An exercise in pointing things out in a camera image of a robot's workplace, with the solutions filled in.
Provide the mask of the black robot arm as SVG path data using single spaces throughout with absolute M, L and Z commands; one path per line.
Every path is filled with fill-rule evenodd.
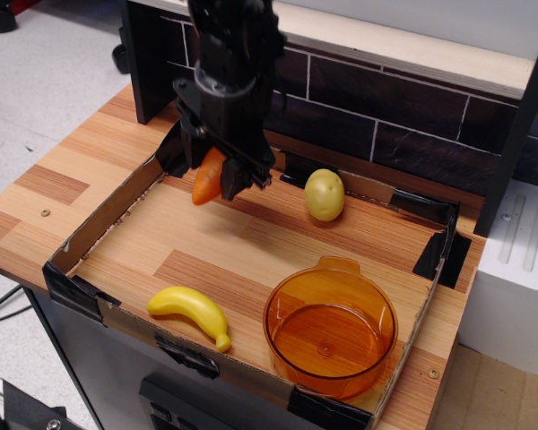
M 275 156 L 264 133 L 273 101 L 276 63 L 286 38 L 270 1 L 190 1 L 199 57 L 191 79 L 176 79 L 181 144 L 190 168 L 211 148 L 225 159 L 221 197 L 271 182 Z

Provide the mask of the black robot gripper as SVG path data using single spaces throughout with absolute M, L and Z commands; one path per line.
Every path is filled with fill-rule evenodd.
M 173 81 L 180 118 L 180 154 L 188 168 L 199 168 L 211 147 L 226 160 L 221 169 L 221 197 L 232 201 L 243 190 L 272 181 L 275 156 L 264 132 L 271 108 L 275 66 L 231 85 L 214 78 L 200 65 L 194 77 Z

